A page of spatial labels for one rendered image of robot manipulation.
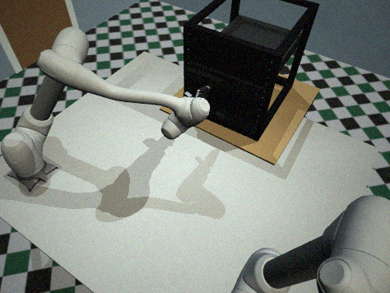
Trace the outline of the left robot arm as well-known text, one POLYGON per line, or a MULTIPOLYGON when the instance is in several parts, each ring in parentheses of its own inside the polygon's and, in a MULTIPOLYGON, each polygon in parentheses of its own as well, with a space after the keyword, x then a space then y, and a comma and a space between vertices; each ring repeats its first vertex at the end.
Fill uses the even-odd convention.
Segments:
MULTIPOLYGON (((34 103, 27 106, 15 131, 1 143, 9 175, 27 189, 48 178, 56 167, 42 158, 43 144, 53 124, 53 109, 65 86, 122 102, 160 105, 174 112, 164 121, 161 132, 173 140, 204 121, 210 112, 208 101, 189 92, 182 98, 158 92, 140 91, 112 85, 83 66, 89 50, 86 34, 76 28, 61 30, 51 49, 39 54, 37 66, 45 74, 34 103)), ((46 182, 45 182, 46 183, 46 182)))

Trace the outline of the tan wooden board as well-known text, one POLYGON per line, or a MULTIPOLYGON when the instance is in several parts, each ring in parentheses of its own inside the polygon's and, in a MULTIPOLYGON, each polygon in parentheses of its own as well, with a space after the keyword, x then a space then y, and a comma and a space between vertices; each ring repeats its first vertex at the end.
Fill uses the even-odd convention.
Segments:
POLYGON ((295 80, 258 142, 208 119, 194 127, 275 165, 319 91, 295 80))

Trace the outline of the black metal rack frame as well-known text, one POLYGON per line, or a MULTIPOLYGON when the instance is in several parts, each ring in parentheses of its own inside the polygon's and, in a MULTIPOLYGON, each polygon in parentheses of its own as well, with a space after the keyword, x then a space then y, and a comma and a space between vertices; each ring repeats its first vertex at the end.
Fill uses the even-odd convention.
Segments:
POLYGON ((206 119, 258 142, 294 84, 319 3, 281 0, 308 8, 291 30, 239 15, 240 0, 232 0, 230 23, 221 32, 198 25, 225 1, 212 1, 183 24, 184 93, 194 97, 208 85, 186 78, 190 61, 262 87, 260 101, 216 86, 206 98, 206 119), (278 76, 295 50, 288 79, 278 76), (268 109, 275 83, 284 87, 268 109))

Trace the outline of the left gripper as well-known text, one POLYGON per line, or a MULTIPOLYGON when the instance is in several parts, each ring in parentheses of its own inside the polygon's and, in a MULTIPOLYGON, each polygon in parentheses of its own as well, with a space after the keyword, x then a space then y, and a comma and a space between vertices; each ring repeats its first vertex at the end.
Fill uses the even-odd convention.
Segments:
POLYGON ((209 91, 214 87, 215 85, 209 83, 207 86, 203 86, 202 88, 196 90, 197 94, 194 96, 196 97, 201 97, 206 99, 208 97, 209 91))

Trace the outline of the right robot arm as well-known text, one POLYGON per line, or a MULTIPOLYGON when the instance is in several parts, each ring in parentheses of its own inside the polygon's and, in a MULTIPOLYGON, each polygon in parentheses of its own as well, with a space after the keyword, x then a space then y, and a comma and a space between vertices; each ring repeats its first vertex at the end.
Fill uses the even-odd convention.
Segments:
POLYGON ((316 277, 318 293, 390 293, 390 200, 362 196, 322 236, 284 254, 257 250, 231 293, 287 293, 316 277))

